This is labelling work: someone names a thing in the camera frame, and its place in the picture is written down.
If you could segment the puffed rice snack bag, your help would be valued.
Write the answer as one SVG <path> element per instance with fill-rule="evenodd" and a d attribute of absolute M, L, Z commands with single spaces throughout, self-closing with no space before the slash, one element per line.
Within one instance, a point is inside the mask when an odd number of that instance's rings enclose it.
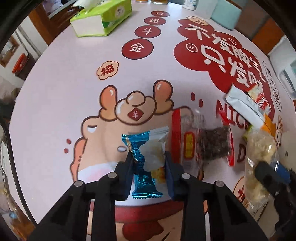
<path fill-rule="evenodd" d="M 246 135 L 246 158 L 244 173 L 244 195 L 247 210 L 255 215 L 266 205 L 270 193 L 264 186 L 266 174 L 277 171 L 278 147 L 274 137 L 267 131 L 253 128 Z"/>

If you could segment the dark seaweed snack pack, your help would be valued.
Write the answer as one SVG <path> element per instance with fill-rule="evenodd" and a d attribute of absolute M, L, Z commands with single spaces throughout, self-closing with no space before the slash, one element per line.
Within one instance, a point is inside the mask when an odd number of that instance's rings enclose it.
<path fill-rule="evenodd" d="M 171 116 L 171 157 L 174 163 L 198 167 L 203 161 L 226 158 L 234 166 L 234 143 L 226 112 L 217 112 L 218 126 L 205 128 L 199 111 L 173 111 Z"/>

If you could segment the blue rice cracker packet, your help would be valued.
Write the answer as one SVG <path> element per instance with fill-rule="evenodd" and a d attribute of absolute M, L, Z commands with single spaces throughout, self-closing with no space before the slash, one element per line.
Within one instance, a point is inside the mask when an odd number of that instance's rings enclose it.
<path fill-rule="evenodd" d="M 164 126 L 143 133 L 121 136 L 133 158 L 133 198 L 162 198 L 168 195 L 165 173 L 168 134 L 169 127 Z"/>

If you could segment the orange white snack bag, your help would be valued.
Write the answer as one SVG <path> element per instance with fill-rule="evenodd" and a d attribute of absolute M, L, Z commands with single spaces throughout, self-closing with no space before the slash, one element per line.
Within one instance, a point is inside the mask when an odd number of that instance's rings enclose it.
<path fill-rule="evenodd" d="M 275 137 L 276 125 L 272 122 L 269 115 L 262 112 L 260 107 L 248 95 L 247 91 L 242 91 L 235 85 L 232 85 L 225 96 L 225 100 L 236 112 L 244 117 L 253 128 L 265 130 Z"/>

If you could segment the small red white candy packet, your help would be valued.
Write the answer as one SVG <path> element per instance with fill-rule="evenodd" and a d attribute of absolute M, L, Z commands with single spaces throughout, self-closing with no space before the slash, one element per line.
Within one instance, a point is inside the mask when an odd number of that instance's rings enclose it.
<path fill-rule="evenodd" d="M 260 107 L 264 114 L 270 114 L 270 105 L 267 98 L 264 95 L 262 87 L 258 86 L 255 83 L 247 89 L 247 93 L 252 98 L 252 100 Z"/>

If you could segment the white cosmetic organizer box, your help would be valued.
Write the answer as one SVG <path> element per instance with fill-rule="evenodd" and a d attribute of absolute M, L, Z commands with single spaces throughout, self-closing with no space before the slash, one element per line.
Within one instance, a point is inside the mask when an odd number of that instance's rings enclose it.
<path fill-rule="evenodd" d="M 295 49 L 284 35 L 268 53 L 277 78 L 290 99 L 295 100 Z"/>

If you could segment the green tissue box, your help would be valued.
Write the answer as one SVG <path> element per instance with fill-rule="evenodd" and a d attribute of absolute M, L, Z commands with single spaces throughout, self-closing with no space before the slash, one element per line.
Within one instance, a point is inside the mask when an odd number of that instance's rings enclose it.
<path fill-rule="evenodd" d="M 132 13 L 130 0 L 76 1 L 82 10 L 70 19 L 77 37 L 107 36 Z"/>

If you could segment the teal cylindrical canister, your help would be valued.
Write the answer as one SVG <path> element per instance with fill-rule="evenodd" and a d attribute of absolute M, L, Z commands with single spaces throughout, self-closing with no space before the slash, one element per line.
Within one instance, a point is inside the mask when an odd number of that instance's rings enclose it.
<path fill-rule="evenodd" d="M 242 7 L 234 1 L 219 0 L 211 19 L 222 27 L 233 30 L 239 20 Z"/>

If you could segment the white squeeze wash bottle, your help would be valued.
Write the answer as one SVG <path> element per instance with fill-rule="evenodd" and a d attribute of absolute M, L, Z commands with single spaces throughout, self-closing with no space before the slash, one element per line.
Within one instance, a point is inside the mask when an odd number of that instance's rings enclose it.
<path fill-rule="evenodd" d="M 210 19 L 217 3 L 218 0 L 198 0 L 195 9 L 196 15 Z"/>

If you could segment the white pill bottle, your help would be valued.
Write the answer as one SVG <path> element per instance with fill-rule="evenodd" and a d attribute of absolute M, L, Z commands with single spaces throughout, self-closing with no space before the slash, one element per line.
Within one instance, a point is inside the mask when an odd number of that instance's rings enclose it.
<path fill-rule="evenodd" d="M 194 11 L 197 7 L 198 0 L 184 0 L 183 8 Z"/>

